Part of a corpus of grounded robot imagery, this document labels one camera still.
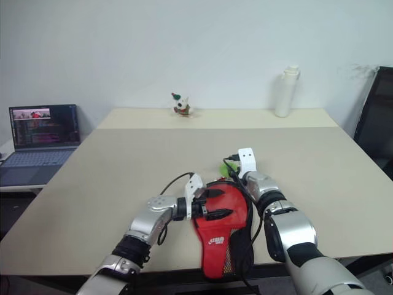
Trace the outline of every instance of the laptop screen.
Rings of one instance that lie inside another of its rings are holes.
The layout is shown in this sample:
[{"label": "laptop screen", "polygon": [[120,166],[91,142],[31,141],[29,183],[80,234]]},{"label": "laptop screen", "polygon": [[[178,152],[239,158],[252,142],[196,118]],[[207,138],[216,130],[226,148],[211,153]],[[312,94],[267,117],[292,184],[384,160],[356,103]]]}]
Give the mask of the laptop screen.
[{"label": "laptop screen", "polygon": [[77,146],[76,105],[9,108],[16,149]]}]

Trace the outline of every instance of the green hat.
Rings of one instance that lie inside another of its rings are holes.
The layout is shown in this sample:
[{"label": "green hat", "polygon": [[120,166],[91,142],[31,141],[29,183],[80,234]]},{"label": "green hat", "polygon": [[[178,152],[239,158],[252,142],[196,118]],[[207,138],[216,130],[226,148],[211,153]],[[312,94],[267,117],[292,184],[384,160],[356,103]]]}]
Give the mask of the green hat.
[{"label": "green hat", "polygon": [[174,94],[173,92],[172,92],[172,96],[173,96],[174,100],[180,100],[180,98],[181,98],[180,94]]}]

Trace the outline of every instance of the laptop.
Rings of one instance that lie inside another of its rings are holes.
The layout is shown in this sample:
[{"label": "laptop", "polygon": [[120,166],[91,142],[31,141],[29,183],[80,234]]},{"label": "laptop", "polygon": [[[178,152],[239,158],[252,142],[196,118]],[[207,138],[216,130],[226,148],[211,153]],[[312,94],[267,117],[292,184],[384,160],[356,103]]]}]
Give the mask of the laptop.
[{"label": "laptop", "polygon": [[75,104],[9,108],[15,152],[0,166],[0,186],[47,184],[80,144]]}]

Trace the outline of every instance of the green object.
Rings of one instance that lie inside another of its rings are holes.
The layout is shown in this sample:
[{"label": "green object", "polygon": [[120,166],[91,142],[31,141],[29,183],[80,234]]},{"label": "green object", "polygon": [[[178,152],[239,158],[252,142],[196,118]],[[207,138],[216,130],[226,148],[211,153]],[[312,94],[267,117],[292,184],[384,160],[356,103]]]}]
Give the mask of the green object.
[{"label": "green object", "polygon": [[[234,169],[234,171],[238,170],[239,165],[237,165],[235,163],[228,163],[228,164],[229,164],[229,166],[231,166]],[[219,170],[220,170],[220,174],[223,177],[229,178],[229,171],[228,171],[228,167],[226,166],[226,164],[224,164],[224,163],[221,164]]]},{"label": "green object", "polygon": [[180,100],[180,99],[181,99],[180,94],[172,93],[172,96],[173,96],[173,98],[174,98],[175,100]]}]

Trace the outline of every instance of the black cable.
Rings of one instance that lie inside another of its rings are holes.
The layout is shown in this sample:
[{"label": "black cable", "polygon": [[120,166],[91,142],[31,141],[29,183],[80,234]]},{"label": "black cable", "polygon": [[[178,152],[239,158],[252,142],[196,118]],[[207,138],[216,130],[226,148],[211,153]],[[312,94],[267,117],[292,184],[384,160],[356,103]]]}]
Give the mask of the black cable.
[{"label": "black cable", "polygon": [[[189,175],[190,178],[191,178],[191,177],[194,175],[194,172],[186,172],[186,173],[183,173],[183,174],[179,175],[179,176],[176,177],[175,179],[173,179],[170,183],[168,183],[168,184],[166,185],[166,187],[164,187],[164,189],[160,192],[160,195],[164,194],[165,191],[166,191],[175,181],[181,179],[182,177],[184,177],[184,176],[186,176],[186,175]],[[167,233],[168,233],[168,223],[169,223],[171,220],[172,220],[172,219],[170,219],[167,223],[165,223],[165,225],[164,225],[164,227],[162,228],[160,234],[158,235],[158,239],[157,239],[157,245],[158,245],[158,246],[161,246],[161,245],[164,243],[165,238],[166,238],[166,235],[167,235]]]},{"label": "black cable", "polygon": [[244,186],[243,182],[240,180],[237,172],[232,168],[231,165],[228,164],[227,162],[228,158],[222,159],[224,164],[227,166],[227,168],[230,170],[231,173],[229,175],[235,179],[235,182],[242,188],[242,191],[244,195],[254,204],[255,207],[257,207],[257,202],[254,200],[254,198],[250,195],[250,193],[247,191],[246,187]]},{"label": "black cable", "polygon": [[249,282],[246,280],[246,278],[244,277],[244,263],[246,262],[246,256],[247,256],[248,251],[250,251],[252,245],[254,244],[255,240],[257,239],[257,237],[258,237],[258,235],[259,235],[259,232],[260,232],[260,230],[261,230],[261,228],[262,228],[262,221],[263,221],[262,218],[260,218],[260,219],[259,219],[259,225],[258,225],[257,231],[255,232],[254,236],[252,237],[250,244],[247,246],[247,248],[246,248],[246,250],[245,250],[245,252],[244,252],[243,258],[242,258],[242,260],[241,260],[241,262],[240,262],[240,267],[241,267],[240,277],[241,277],[241,280],[243,281],[243,283],[244,283],[252,292],[256,293],[256,295],[261,295],[261,293],[260,293],[259,291],[255,290],[254,287],[251,286],[250,283],[249,283]]},{"label": "black cable", "polygon": [[[234,159],[236,159],[236,158],[238,158],[238,155],[232,155],[231,157],[222,159],[222,161],[223,161],[224,164],[227,166],[227,168],[230,170],[230,171],[229,171],[229,175],[230,175],[230,176],[235,180],[235,182],[240,186],[243,195],[245,195],[245,196],[254,204],[254,206],[255,206],[256,209],[257,209],[257,202],[256,202],[256,201],[254,200],[254,198],[250,195],[250,193],[248,192],[248,190],[247,190],[246,187],[244,186],[243,182],[239,179],[239,176],[238,176],[237,172],[236,172],[236,171],[232,168],[232,166],[229,165],[228,162],[227,162],[227,160],[232,160],[232,159],[234,160]],[[243,258],[242,258],[242,260],[241,260],[241,262],[240,262],[240,267],[241,267],[241,270],[240,270],[240,277],[241,277],[243,283],[244,283],[253,293],[255,293],[256,295],[261,295],[261,293],[260,293],[259,291],[256,291],[256,290],[250,285],[250,283],[246,280],[246,278],[244,277],[244,263],[245,263],[245,261],[246,261],[246,256],[247,256],[248,251],[250,251],[250,249],[252,248],[252,245],[254,244],[255,240],[257,239],[257,237],[258,237],[258,235],[259,235],[259,233],[260,233],[260,230],[261,230],[261,228],[262,228],[262,222],[263,222],[263,219],[260,218],[260,219],[259,219],[259,225],[258,225],[257,231],[255,232],[254,236],[252,237],[252,239],[251,239],[251,241],[250,241],[250,244],[247,246],[247,248],[246,248],[246,250],[245,250],[245,252],[244,252]]]},{"label": "black cable", "polygon": [[171,219],[164,225],[164,228],[162,228],[160,234],[158,235],[158,239],[157,239],[157,245],[161,246],[166,238],[166,234],[168,233],[168,223],[171,221]]},{"label": "black cable", "polygon": [[181,179],[185,175],[189,175],[191,178],[194,175],[194,172],[186,172],[186,173],[183,173],[183,174],[179,175],[178,177],[176,177],[174,180],[172,180],[170,183],[168,183],[168,185],[162,190],[162,192],[160,192],[160,195],[162,195],[175,181]]}]

